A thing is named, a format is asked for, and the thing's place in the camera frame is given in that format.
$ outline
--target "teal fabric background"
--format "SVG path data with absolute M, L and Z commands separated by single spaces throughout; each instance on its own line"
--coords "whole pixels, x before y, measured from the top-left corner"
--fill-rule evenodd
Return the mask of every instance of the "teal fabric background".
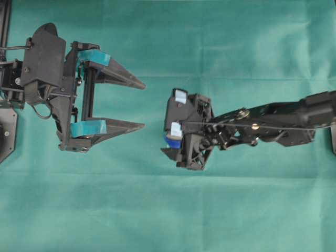
M 172 88 L 211 97 L 216 115 L 336 89 L 333 0 L 13 0 L 8 45 L 47 22 L 68 50 L 99 44 L 147 85 L 96 85 L 94 116 L 146 127 L 61 152 L 53 120 L 18 111 L 0 166 L 0 251 L 336 250 L 327 130 L 304 146 L 215 150 L 204 172 L 160 151 Z

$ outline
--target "metal bolt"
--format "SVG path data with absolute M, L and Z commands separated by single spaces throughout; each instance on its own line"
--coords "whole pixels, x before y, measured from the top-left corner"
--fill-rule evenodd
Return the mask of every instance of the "metal bolt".
M 17 77 L 17 78 L 15 79 L 15 84 L 20 85 L 20 83 L 21 83 L 21 78 L 20 78 L 20 77 Z
M 258 124 L 256 124 L 256 123 L 253 123 L 252 126 L 251 126 L 251 128 L 253 130 L 259 130 L 260 126 Z
M 250 111 L 248 109 L 241 109 L 241 110 L 239 110 L 236 118 L 237 118 L 237 120 L 241 120 L 241 119 L 247 117 L 249 114 L 250 114 Z

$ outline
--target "cable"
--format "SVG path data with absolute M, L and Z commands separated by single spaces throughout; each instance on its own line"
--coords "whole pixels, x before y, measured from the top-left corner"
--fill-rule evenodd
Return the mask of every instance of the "cable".
M 51 109 L 50 109 L 49 106 L 47 106 L 47 107 L 48 107 L 48 109 L 50 109 L 50 114 L 47 115 L 47 116 L 43 116 L 39 112 L 37 112 L 37 110 L 36 110 L 36 108 L 35 108 L 34 105 L 31 105 L 31 107 L 33 108 L 33 110 L 35 111 L 35 113 L 37 114 L 37 116 L 40 117 L 41 119 L 47 120 L 47 119 L 49 119 L 51 117 Z
M 317 129 L 327 129 L 332 127 L 332 125 L 328 126 L 318 126 L 314 128 L 300 128 L 300 127 L 276 127 L 276 126 L 267 126 L 267 125 L 251 125 L 251 124 L 239 124 L 239 123 L 227 123 L 227 122 L 219 122 L 219 123 L 211 123 L 211 122 L 181 122 L 186 124 L 202 124 L 202 125 L 224 125 L 224 126 L 236 126 L 236 127 L 260 127 L 265 129 L 274 129 L 274 130 L 317 130 Z
M 10 47 L 0 47 L 0 50 L 9 51 L 9 50 L 28 50 L 29 46 L 10 46 Z

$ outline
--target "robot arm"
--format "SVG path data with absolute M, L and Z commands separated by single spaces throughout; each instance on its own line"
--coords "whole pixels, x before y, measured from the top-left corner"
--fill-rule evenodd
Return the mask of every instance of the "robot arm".
M 203 170 L 215 146 L 220 150 L 239 144 L 256 146 L 258 140 L 283 146 L 306 144 L 313 141 L 316 129 L 335 123 L 336 91 L 215 117 L 209 98 L 174 89 L 164 126 L 169 148 L 162 151 L 179 167 Z

